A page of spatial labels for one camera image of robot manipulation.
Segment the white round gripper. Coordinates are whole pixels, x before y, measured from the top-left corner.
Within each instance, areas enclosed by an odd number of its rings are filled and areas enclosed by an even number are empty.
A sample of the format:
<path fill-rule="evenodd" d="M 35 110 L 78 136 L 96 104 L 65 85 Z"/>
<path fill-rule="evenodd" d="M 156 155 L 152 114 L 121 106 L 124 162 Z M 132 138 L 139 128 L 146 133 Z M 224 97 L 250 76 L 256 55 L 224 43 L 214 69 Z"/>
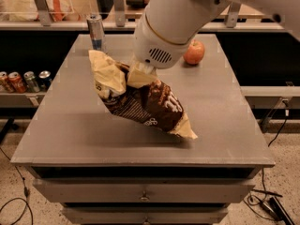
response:
<path fill-rule="evenodd" d="M 135 57 L 129 62 L 127 85 L 141 88 L 151 84 L 158 78 L 156 68 L 173 67 L 186 52 L 188 45 L 189 42 L 176 44 L 158 36 L 143 14 L 134 32 Z"/>

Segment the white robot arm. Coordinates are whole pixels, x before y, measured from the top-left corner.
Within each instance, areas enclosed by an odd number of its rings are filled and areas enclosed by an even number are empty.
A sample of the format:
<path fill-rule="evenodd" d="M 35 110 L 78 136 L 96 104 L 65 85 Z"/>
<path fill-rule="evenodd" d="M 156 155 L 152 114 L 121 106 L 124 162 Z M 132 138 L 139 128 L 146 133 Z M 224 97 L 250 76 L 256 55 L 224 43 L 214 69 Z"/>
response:
<path fill-rule="evenodd" d="M 173 67 L 196 33 L 232 3 L 257 9 L 284 29 L 282 35 L 217 35 L 238 81 L 299 84 L 300 0 L 150 0 L 135 28 L 134 59 Z"/>

